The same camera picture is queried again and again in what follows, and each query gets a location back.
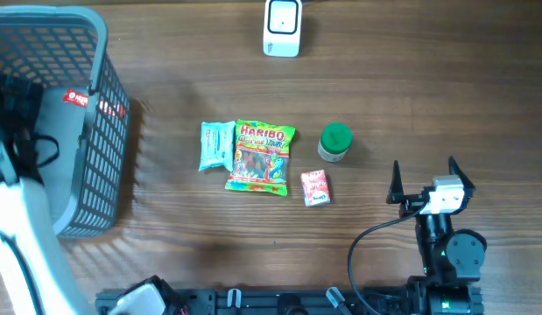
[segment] red label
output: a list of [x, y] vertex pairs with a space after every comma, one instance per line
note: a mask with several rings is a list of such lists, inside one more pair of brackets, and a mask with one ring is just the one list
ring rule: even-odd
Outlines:
[[74, 105], [81, 106], [83, 108], [88, 106], [88, 96], [82, 93], [78, 93], [76, 91], [73, 91], [72, 89], [68, 89], [67, 93], [64, 94], [64, 97], [62, 98], [63, 102], [71, 103]]
[[[69, 88], [67, 90], [67, 93], [64, 94], [64, 97], [62, 98], [63, 102], [71, 103], [74, 105], [81, 106], [83, 108], [86, 108], [88, 106], [88, 96], [86, 94], [82, 94], [79, 92], [74, 91], [73, 89]], [[113, 106], [115, 109], [111, 109], [111, 107], [108, 105], [105, 101], [99, 101], [99, 109], [111, 116], [117, 116], [124, 117], [126, 114], [126, 111], [124, 110], [124, 107], [121, 104], [117, 104]]]

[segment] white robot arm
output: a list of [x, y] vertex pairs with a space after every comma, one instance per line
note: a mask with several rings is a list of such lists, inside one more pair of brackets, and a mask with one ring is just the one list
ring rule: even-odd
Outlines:
[[[53, 232], [39, 175], [25, 163], [31, 159], [21, 157], [32, 150], [25, 144], [0, 142], [0, 274], [14, 311], [18, 315], [94, 314]], [[145, 284], [121, 297], [109, 314], [162, 314], [164, 310], [156, 287]]]

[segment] wooden table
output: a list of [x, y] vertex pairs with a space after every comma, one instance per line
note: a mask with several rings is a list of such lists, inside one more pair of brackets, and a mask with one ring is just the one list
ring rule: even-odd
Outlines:
[[[90, 303], [153, 274], [175, 288], [348, 287], [349, 244], [397, 217], [393, 160], [416, 193], [454, 155], [478, 188], [454, 227], [489, 242], [487, 313], [542, 314], [542, 2], [309, 3], [297, 59], [263, 55], [263, 3], [93, 8], [133, 116], [116, 225], [62, 242]], [[296, 127], [288, 197], [197, 171], [201, 122], [238, 118]], [[316, 148], [334, 121], [355, 141], [328, 164]], [[299, 175], [319, 169], [333, 203], [306, 208]], [[362, 241], [360, 285], [421, 274], [413, 224]]]

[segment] small jar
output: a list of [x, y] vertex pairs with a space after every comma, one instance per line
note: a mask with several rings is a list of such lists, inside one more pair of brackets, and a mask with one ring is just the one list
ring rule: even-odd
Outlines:
[[344, 123], [333, 122], [321, 133], [317, 152], [328, 162], [338, 162], [347, 154], [352, 143], [352, 133]]

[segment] black cable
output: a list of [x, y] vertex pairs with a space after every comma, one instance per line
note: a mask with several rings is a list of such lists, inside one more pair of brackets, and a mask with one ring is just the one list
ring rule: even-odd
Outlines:
[[54, 154], [52, 154], [50, 157], [45, 159], [45, 161], [41, 163], [37, 163], [37, 168], [41, 168], [43, 166], [49, 165], [50, 163], [52, 163], [55, 159], [59, 157], [60, 147], [59, 147], [59, 142], [54, 137], [48, 136], [48, 135], [40, 135], [37, 132], [33, 132], [32, 134], [33, 145], [35, 145], [35, 143], [38, 140], [46, 140], [46, 141], [52, 142], [57, 147], [57, 151]]
[[413, 214], [409, 215], [409, 216], [405, 216], [403, 218], [399, 218], [399, 219], [396, 219], [396, 220], [391, 220], [389, 222], [385, 222], [383, 224], [380, 224], [380, 225], [376, 225], [375, 227], [370, 227], [369, 229], [365, 230], [364, 232], [362, 232], [360, 235], [358, 235], [355, 240], [352, 242], [352, 245], [350, 245], [350, 250], [348, 251], [348, 261], [347, 261], [347, 265], [348, 265], [348, 280], [350, 281], [350, 285], [352, 285], [352, 289], [355, 291], [356, 293], [356, 296], [358, 297], [358, 299], [364, 304], [364, 306], [366, 306], [366, 308], [368, 308], [368, 310], [370, 310], [370, 312], [374, 315], [382, 315], [381, 313], [379, 313], [378, 311], [374, 310], [374, 308], [368, 304], [368, 302], [366, 302], [366, 300], [364, 299], [364, 297], [362, 296], [362, 294], [360, 294], [360, 291], [358, 290], [358, 288], [356, 287], [356, 283], [355, 283], [355, 279], [353, 278], [352, 276], [352, 253], [355, 251], [355, 247], [356, 247], [356, 244], [358, 244], [358, 242], [366, 235], [374, 232], [374, 231], [377, 231], [378, 229], [380, 228], [387, 228], [388, 226], [392, 226], [394, 224], [398, 224], [398, 223], [401, 223], [403, 221], [407, 221], [409, 220], [410, 218], [414, 218], [415, 216], [417, 216], [420, 211], [422, 211], [424, 208], [426, 207], [426, 202], [420, 207], [419, 210], [417, 210], [416, 212], [414, 212]]
[[16, 259], [18, 260], [19, 268], [22, 270], [22, 273], [24, 274], [25, 283], [27, 284], [27, 290], [29, 291], [29, 295], [32, 297], [33, 307], [35, 308], [35, 314], [44, 315], [45, 312], [43, 311], [39, 294], [37, 293], [37, 288], [33, 281], [32, 273], [29, 269], [29, 266], [27, 266], [27, 262], [25, 261], [21, 251], [19, 250], [18, 245], [13, 239], [11, 239], [8, 235], [6, 235], [6, 233], [2, 231], [0, 231], [0, 239], [2, 240], [2, 242], [5, 242], [10, 247], [11, 252], [14, 254]]

